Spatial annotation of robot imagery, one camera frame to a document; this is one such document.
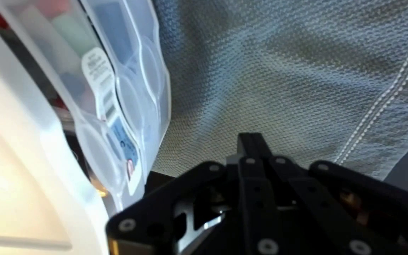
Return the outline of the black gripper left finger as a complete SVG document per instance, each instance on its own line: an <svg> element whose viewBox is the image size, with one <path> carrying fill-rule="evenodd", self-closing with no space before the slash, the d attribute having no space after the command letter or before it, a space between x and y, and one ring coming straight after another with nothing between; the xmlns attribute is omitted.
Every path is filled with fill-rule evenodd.
<svg viewBox="0 0 408 255"><path fill-rule="evenodd" d="M277 218L275 191L268 177L273 153L261 133L241 133L237 151L246 252L281 255L283 232Z"/></svg>

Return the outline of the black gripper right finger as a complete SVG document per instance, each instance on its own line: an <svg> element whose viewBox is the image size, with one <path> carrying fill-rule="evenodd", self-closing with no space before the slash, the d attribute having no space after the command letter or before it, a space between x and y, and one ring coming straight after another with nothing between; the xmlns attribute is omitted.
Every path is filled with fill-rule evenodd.
<svg viewBox="0 0 408 255"><path fill-rule="evenodd" d="M307 232L321 255L400 255L403 249L359 225L331 191L285 157L271 160L291 202L305 215Z"/></svg>

